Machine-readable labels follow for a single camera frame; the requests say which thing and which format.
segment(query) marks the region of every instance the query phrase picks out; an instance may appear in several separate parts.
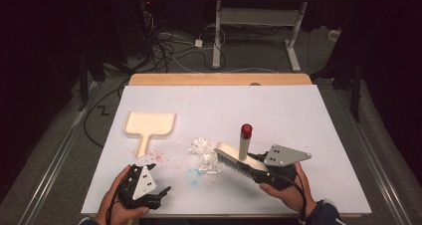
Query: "white tabletop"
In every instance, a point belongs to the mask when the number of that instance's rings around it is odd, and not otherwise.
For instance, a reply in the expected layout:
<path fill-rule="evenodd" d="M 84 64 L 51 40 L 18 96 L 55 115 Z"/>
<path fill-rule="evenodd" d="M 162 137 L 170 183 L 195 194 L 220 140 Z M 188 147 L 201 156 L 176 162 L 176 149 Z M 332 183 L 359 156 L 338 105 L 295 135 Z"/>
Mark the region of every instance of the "white tabletop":
<path fill-rule="evenodd" d="M 129 112 L 176 113 L 172 133 L 153 139 L 136 158 L 139 138 L 126 134 Z M 115 176 L 128 164 L 157 164 L 160 189 L 171 186 L 149 216 L 286 216 L 296 214 L 229 167 L 197 174 L 191 142 L 205 137 L 238 148 L 240 127 L 254 128 L 250 152 L 273 143 L 310 152 L 302 162 L 316 200 L 330 198 L 341 214 L 367 214 L 370 207 L 316 86 L 127 86 L 111 126 L 82 213 L 95 214 Z"/>

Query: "wire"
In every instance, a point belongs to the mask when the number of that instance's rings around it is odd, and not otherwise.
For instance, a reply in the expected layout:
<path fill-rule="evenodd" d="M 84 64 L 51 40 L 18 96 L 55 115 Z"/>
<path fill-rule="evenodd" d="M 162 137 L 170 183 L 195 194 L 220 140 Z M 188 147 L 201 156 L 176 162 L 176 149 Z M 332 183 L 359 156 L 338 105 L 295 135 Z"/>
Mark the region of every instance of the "wire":
<path fill-rule="evenodd" d="M 87 129 L 87 121 L 88 118 L 90 117 L 91 113 L 93 112 L 94 109 L 96 109 L 98 107 L 98 105 L 105 100 L 107 97 L 109 97 L 110 95 L 112 95 L 113 93 L 117 92 L 118 97 L 121 99 L 121 94 L 120 94 L 120 90 L 124 89 L 123 85 L 126 84 L 128 82 L 129 78 L 125 79 L 119 86 L 117 89 L 112 90 L 111 92 L 107 93 L 105 96 L 103 96 L 98 102 L 96 102 L 88 111 L 87 116 L 84 119 L 84 132 L 85 135 L 87 136 L 87 138 L 94 143 L 96 146 L 100 147 L 100 148 L 104 148 L 104 145 L 97 142 L 95 139 L 93 139 L 91 137 L 91 135 L 88 133 L 88 129 Z"/>
<path fill-rule="evenodd" d="M 121 182 L 118 184 L 117 188 L 114 191 L 114 194 L 112 195 L 112 199 L 111 202 L 109 203 L 109 207 L 105 213 L 105 224 L 106 225 L 110 225 L 111 224 L 111 214 L 112 214 L 112 208 L 114 207 L 114 205 L 116 203 L 118 203 L 119 201 L 115 201 L 115 198 L 117 197 L 118 192 L 120 191 L 121 185 L 123 184 L 123 182 L 125 180 L 129 179 L 128 176 L 126 176 L 124 179 L 121 180 Z"/>
<path fill-rule="evenodd" d="M 298 172 L 296 171 L 296 176 L 299 178 L 299 180 L 301 182 L 301 187 L 302 188 L 300 188 L 295 182 L 291 181 L 288 177 L 285 177 L 285 176 L 280 175 L 280 174 L 273 174 L 273 175 L 276 176 L 276 177 L 279 177 L 279 178 L 282 178 L 282 179 L 288 181 L 301 194 L 301 197 L 302 197 L 302 200 L 303 200 L 303 204 L 302 204 L 302 210 L 301 210 L 301 213 L 300 213 L 300 219 L 301 219 L 301 221 L 305 221 L 305 219 L 306 219 L 306 217 L 305 217 L 306 216 L 306 210 L 307 210 L 307 197 L 305 196 L 304 185 L 302 184 L 302 179 L 299 176 Z"/>

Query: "human hand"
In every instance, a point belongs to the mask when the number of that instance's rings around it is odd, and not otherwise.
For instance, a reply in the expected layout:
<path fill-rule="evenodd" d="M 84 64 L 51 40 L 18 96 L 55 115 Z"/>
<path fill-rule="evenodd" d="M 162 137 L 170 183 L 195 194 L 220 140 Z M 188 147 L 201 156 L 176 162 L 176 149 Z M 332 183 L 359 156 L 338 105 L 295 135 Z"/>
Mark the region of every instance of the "human hand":
<path fill-rule="evenodd" d="M 304 171 L 302 170 L 301 164 L 296 163 L 296 171 L 298 172 L 298 176 L 295 178 L 295 184 L 297 184 L 299 187 L 302 187 L 301 181 L 299 177 L 302 179 L 302 183 L 304 185 L 303 191 L 305 193 L 305 197 L 307 198 L 307 208 L 305 212 L 305 217 L 308 217 L 311 212 L 314 210 L 314 208 L 317 206 L 317 203 L 314 201 L 312 195 L 311 195 L 311 189 L 310 184 L 308 182 L 308 178 L 305 175 Z M 261 183 L 260 188 L 264 190 L 267 194 L 270 196 L 280 198 L 286 206 L 289 208 L 301 212 L 303 207 L 303 198 L 301 194 L 298 192 L 298 190 L 294 186 L 290 186 L 283 190 L 278 190 L 277 188 L 267 184 L 267 183 Z"/>
<path fill-rule="evenodd" d="M 119 183 L 124 180 L 127 173 L 130 171 L 130 165 L 128 165 L 114 180 L 109 191 L 105 194 L 102 204 L 100 205 L 99 212 L 96 216 L 96 222 L 100 225 L 106 225 L 106 212 L 109 208 L 109 205 L 114 195 L 115 190 L 117 189 Z M 148 207 L 138 207 L 134 209 L 126 209 L 123 205 L 118 202 L 118 199 L 115 199 L 115 204 L 112 208 L 111 221 L 110 225 L 120 225 L 126 223 L 127 221 L 138 218 L 149 212 Z"/>

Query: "table leg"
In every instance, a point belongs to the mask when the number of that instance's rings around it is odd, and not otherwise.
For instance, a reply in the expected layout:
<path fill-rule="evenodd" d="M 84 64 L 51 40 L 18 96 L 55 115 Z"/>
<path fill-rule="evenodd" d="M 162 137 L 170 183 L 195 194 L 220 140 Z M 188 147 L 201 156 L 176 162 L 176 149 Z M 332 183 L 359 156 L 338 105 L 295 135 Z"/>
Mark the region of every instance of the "table leg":
<path fill-rule="evenodd" d="M 298 16 L 296 18 L 295 25 L 293 27 L 292 38 L 290 40 L 285 41 L 286 50 L 288 52 L 288 56 L 292 65 L 292 69 L 294 72 L 300 72 L 301 67 L 299 66 L 298 58 L 295 53 L 294 45 L 296 38 L 298 36 L 298 32 L 301 29 L 302 20 L 304 19 L 305 10 L 307 9 L 308 2 L 303 2 L 301 4 L 301 9 L 298 12 Z"/>
<path fill-rule="evenodd" d="M 220 68 L 220 50 L 221 50 L 221 42 L 220 42 L 220 26 L 221 26 L 221 0 L 217 0 L 217 6 L 215 10 L 215 39 L 214 39 L 214 51 L 212 56 L 212 68 L 219 69 Z"/>

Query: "white desk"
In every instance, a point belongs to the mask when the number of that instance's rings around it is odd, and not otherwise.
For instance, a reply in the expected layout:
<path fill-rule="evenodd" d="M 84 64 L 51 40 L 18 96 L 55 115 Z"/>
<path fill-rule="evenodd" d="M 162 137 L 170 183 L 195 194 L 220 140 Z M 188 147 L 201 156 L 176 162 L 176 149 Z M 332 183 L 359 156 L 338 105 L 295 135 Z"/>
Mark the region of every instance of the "white desk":
<path fill-rule="evenodd" d="M 251 9 L 251 8 L 223 8 L 221 0 L 217 0 L 215 39 L 213 51 L 213 64 L 215 69 L 220 68 L 221 51 L 221 24 L 247 24 L 247 25 L 269 25 L 269 26 L 293 26 L 292 36 L 285 41 L 285 47 L 292 70 L 300 72 L 301 67 L 295 53 L 295 41 L 301 29 L 305 10 L 308 2 L 302 2 L 299 10 L 275 10 L 275 9 Z"/>
<path fill-rule="evenodd" d="M 148 75 L 141 75 L 148 85 Z M 151 75 L 155 84 L 168 78 L 177 85 L 209 85 L 212 75 Z M 251 75 L 221 75 L 227 83 L 243 84 Z M 262 75 L 270 84 L 304 75 Z M 147 156 L 136 158 L 138 138 L 123 131 L 128 112 L 176 113 L 173 132 L 149 143 Z M 225 167 L 219 174 L 196 173 L 198 155 L 188 152 L 203 136 L 217 143 L 239 143 L 243 123 L 254 127 L 250 151 L 263 153 L 271 144 L 310 152 L 303 162 L 315 199 L 334 200 L 341 214 L 370 213 L 369 205 L 335 132 L 318 89 L 301 86 L 128 86 L 111 126 L 82 213 L 94 214 L 109 185 L 126 165 L 157 164 L 151 170 L 158 187 L 172 186 L 149 217 L 283 217 L 296 212 L 265 194 L 252 179 Z"/>

